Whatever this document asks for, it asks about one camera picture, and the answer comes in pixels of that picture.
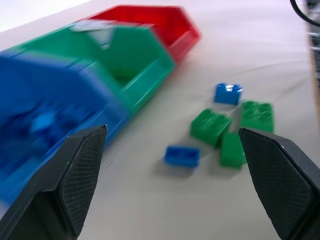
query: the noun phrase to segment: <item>white tablecloth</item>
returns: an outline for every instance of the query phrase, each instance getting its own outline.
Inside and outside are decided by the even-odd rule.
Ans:
[[[105,151],[79,240],[277,240],[248,166],[221,168],[219,153],[188,137],[212,104],[216,84],[243,86],[243,98],[274,106],[275,132],[320,166],[320,139],[306,24],[289,0],[162,0],[182,5],[202,39]],[[0,33],[0,50],[118,4],[95,0]],[[163,166],[168,144],[201,147],[194,172]]]

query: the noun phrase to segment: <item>green plastic bin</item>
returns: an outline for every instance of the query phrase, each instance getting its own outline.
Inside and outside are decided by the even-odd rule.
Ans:
[[[150,26],[115,26],[109,48],[87,32],[64,27],[13,47],[15,51],[72,58],[94,70],[134,114],[175,67]]]

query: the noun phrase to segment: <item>textured gripper pad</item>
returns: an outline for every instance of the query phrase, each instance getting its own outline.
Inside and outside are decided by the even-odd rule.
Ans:
[[[315,193],[275,142],[240,135],[255,190],[282,240],[290,239],[313,205]]]
[[[97,186],[105,134],[101,129],[83,141],[58,186],[60,204],[76,237],[81,233]]]

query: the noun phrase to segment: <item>red plastic bin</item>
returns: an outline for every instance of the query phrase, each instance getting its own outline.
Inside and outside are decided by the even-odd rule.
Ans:
[[[158,38],[179,62],[198,42],[199,31],[180,6],[117,5],[87,19],[152,24]]]

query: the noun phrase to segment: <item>black cable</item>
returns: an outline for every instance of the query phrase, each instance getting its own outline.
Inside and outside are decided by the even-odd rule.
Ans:
[[[305,20],[306,22],[315,25],[317,27],[320,27],[320,23],[308,18],[306,15],[303,14],[303,12],[300,10],[300,8],[297,5],[296,0],[290,0],[291,6],[293,8],[293,10],[295,11],[296,14],[298,14],[298,16],[300,18],[302,18],[303,20]]]

